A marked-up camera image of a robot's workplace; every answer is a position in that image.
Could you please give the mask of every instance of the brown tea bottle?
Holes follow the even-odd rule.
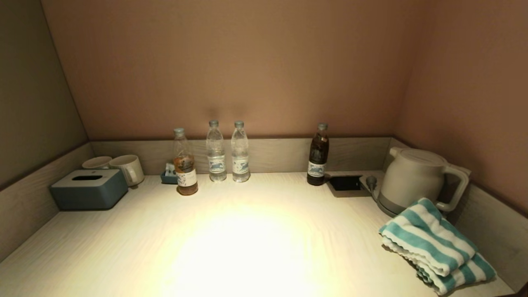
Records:
[[[317,133],[312,139],[308,174],[306,175],[306,179],[311,185],[322,185],[325,183],[326,160],[328,159],[328,149],[330,147],[327,129],[328,124],[319,123],[317,125]]]
[[[194,155],[191,144],[185,137],[183,128],[174,129],[174,169],[178,177],[177,191],[182,195],[192,195],[198,191]]]

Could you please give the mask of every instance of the kettle lid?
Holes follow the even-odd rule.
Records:
[[[423,150],[416,150],[414,148],[402,150],[400,156],[404,157],[409,161],[413,161],[426,166],[445,166],[447,164],[446,159],[435,153]]]

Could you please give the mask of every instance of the ceramic cup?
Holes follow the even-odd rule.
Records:
[[[84,169],[110,169],[110,161],[112,160],[112,157],[103,156],[103,157],[95,157],[91,158],[87,161],[85,161],[82,164],[82,167]]]
[[[110,161],[110,167],[120,169],[125,175],[129,187],[137,185],[145,179],[138,156],[124,155]]]

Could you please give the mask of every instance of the teal and white striped towel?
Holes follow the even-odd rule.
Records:
[[[379,232],[383,245],[412,262],[418,277],[433,285],[439,295],[496,274],[477,247],[429,199],[415,202]]]

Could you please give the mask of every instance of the pink wall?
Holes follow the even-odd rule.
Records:
[[[396,136],[528,211],[528,1],[442,0]]]
[[[423,0],[42,0],[91,140],[389,135]]]

